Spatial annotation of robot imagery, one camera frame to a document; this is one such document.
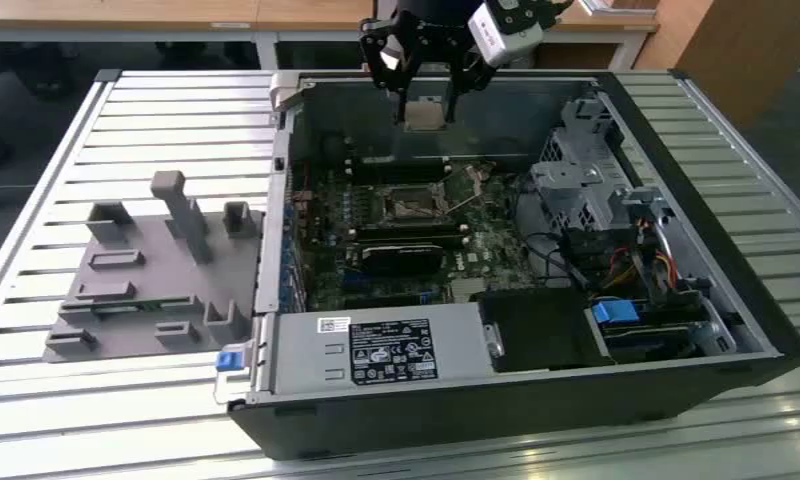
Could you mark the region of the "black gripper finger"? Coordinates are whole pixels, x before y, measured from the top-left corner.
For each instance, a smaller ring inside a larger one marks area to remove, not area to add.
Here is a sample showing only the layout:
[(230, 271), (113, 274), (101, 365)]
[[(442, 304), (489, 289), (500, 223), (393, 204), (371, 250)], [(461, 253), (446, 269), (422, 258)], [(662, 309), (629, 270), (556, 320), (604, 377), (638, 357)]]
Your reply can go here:
[(421, 64), (417, 25), (418, 18), (405, 10), (395, 10), (389, 19), (359, 22), (359, 47), (373, 84), (397, 97), (395, 124), (405, 121), (407, 89)]
[(449, 81), (444, 120), (454, 121), (456, 105), (461, 95), (481, 91), (489, 84), (496, 67), (474, 53), (476, 42), (466, 28), (437, 28), (432, 41), (432, 62), (448, 69)]

